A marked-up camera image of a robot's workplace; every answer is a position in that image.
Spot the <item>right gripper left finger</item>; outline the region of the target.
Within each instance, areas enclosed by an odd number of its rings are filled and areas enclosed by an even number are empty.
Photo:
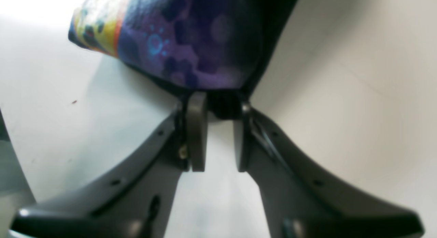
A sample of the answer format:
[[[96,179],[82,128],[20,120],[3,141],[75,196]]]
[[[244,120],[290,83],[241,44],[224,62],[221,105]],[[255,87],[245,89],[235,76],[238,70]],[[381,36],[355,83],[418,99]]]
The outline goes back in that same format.
[[[206,168],[207,94],[194,92],[123,162],[90,184],[21,208],[14,238],[162,238],[179,178]]]

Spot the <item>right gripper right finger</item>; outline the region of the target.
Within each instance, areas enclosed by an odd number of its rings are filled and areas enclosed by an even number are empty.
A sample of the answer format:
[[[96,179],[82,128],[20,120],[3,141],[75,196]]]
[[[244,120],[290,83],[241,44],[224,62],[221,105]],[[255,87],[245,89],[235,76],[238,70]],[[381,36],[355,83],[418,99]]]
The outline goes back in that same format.
[[[310,159],[266,115],[241,102],[236,164],[259,187],[272,238],[420,238],[419,216],[376,198]]]

